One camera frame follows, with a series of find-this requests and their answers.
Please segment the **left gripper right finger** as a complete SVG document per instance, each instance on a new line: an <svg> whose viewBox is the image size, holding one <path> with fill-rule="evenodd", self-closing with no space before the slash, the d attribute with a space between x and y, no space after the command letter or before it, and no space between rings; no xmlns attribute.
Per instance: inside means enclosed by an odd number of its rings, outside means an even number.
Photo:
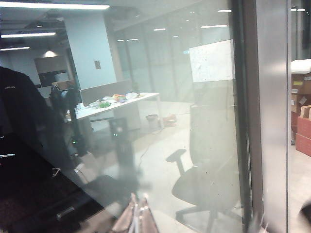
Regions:
<svg viewBox="0 0 311 233"><path fill-rule="evenodd" d="M268 224L264 225L264 212L255 213L249 223L249 233L269 233Z"/></svg>

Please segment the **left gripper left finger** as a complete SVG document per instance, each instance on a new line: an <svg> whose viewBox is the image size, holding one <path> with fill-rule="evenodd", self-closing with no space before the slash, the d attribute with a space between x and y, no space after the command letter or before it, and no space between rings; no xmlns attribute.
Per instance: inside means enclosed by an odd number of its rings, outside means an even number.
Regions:
<svg viewBox="0 0 311 233"><path fill-rule="evenodd" d="M112 233L158 233L158 227L146 198L137 199L134 193L128 206L116 220Z"/></svg>

